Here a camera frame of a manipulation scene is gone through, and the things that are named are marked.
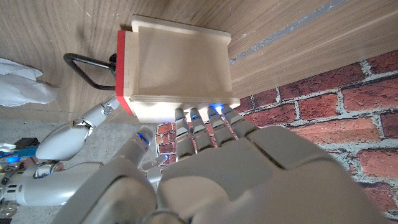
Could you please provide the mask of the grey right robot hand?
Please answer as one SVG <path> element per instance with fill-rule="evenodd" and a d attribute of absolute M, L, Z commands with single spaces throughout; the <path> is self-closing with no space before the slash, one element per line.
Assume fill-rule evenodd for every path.
<path fill-rule="evenodd" d="M 80 152 L 93 129 L 119 105 L 116 95 L 111 95 L 81 119 L 68 121 L 49 133 L 35 152 L 40 163 L 12 168 L 1 175 L 1 200 L 28 207 L 65 205 L 103 163 L 82 162 L 67 169 L 62 163 Z"/>

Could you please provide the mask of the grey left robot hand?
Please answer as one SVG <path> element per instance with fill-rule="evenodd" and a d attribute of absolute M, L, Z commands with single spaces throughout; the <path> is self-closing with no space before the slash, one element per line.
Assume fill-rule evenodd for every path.
<path fill-rule="evenodd" d="M 175 112 L 176 161 L 152 186 L 138 166 L 142 127 L 55 216 L 55 223 L 386 223 L 326 151 L 280 126 L 258 128 L 229 106 Z"/>

